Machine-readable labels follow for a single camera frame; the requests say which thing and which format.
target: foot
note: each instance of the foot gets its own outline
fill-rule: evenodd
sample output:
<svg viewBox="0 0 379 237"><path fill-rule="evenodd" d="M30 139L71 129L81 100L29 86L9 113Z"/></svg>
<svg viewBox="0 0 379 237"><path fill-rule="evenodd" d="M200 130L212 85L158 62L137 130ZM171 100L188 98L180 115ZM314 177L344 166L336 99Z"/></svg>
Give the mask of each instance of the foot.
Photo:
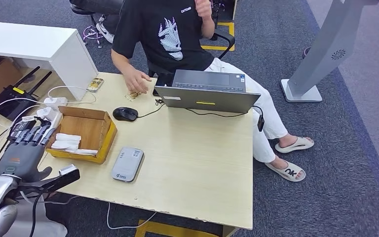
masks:
<svg viewBox="0 0 379 237"><path fill-rule="evenodd" d="M102 34L102 36L104 36L104 38L110 42L110 43L113 43L113 40L114 40L114 35L113 34L110 34L110 32L108 32L105 27L104 27L104 24L102 24L102 22L98 22L97 25L96 25L96 28L97 30L99 31L99 33Z"/></svg>
<svg viewBox="0 0 379 237"><path fill-rule="evenodd" d="M276 169L285 169L288 167L288 163L278 156L275 156L275 160L273 160L269 164L274 166ZM297 173L296 180L303 179L303 177L304 177L304 172L301 170L300 172Z"/></svg>
<svg viewBox="0 0 379 237"><path fill-rule="evenodd" d="M285 147L289 147L289 146L291 146L292 144L294 144L295 142L297 142L297 139L298 139L299 137L298 136L293 136L293 135L291 135L290 133L289 134L287 134L287 135L285 135L285 136L283 136L283 137L281 137L280 139L279 139L279 146L281 147L281 148L285 148ZM305 139L307 139L307 140L309 140L310 142L314 142L311 138L309 138L309 137L305 137Z"/></svg>

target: gray power bank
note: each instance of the gray power bank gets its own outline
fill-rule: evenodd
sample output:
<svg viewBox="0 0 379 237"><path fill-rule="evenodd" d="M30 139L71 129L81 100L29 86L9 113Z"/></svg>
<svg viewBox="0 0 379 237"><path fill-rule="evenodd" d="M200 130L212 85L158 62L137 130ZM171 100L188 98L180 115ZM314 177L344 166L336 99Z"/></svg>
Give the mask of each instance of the gray power bank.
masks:
<svg viewBox="0 0 379 237"><path fill-rule="evenodd" d="M132 147L123 147L115 161L111 176L124 182L132 182L143 160L143 151Z"/></svg>

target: sneaker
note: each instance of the sneaker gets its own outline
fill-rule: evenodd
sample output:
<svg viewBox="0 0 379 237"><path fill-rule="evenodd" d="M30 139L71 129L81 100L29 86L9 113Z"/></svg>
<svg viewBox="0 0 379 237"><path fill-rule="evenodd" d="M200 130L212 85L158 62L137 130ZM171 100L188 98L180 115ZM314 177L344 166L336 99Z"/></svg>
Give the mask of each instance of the sneaker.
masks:
<svg viewBox="0 0 379 237"><path fill-rule="evenodd" d="M102 34L102 36L104 36L104 38L110 42L110 43L113 43L113 40L114 40L114 35L113 34L110 34L104 27L104 25L102 24L102 22L98 22L97 25L96 25L99 33Z"/></svg>

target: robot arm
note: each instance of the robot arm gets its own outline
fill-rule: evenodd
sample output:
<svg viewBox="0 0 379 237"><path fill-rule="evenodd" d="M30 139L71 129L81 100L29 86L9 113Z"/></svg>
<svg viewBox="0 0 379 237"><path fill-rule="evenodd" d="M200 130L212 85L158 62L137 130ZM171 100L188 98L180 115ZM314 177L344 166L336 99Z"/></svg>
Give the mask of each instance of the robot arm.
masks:
<svg viewBox="0 0 379 237"><path fill-rule="evenodd" d="M17 210L12 201L20 191L54 192L80 178L79 170L69 165L59 170L59 176L44 180L52 171L46 167L38 171L38 164L55 129L37 126L24 130L15 143L9 145L0 160L0 237L15 221Z"/></svg>

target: open cardboard box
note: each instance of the open cardboard box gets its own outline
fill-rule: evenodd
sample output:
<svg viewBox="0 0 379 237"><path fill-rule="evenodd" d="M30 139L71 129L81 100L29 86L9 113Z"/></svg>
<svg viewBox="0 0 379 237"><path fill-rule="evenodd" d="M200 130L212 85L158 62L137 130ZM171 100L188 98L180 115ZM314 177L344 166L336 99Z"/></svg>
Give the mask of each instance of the open cardboard box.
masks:
<svg viewBox="0 0 379 237"><path fill-rule="evenodd" d="M55 135L50 139L46 150L54 157L104 163L117 134L117 127L108 113L101 110L66 106L59 106L59 111L63 114L63 118L54 134L79 135L82 137L79 149L98 150L98 152L92 156L51 149L51 145L56 141Z"/></svg>

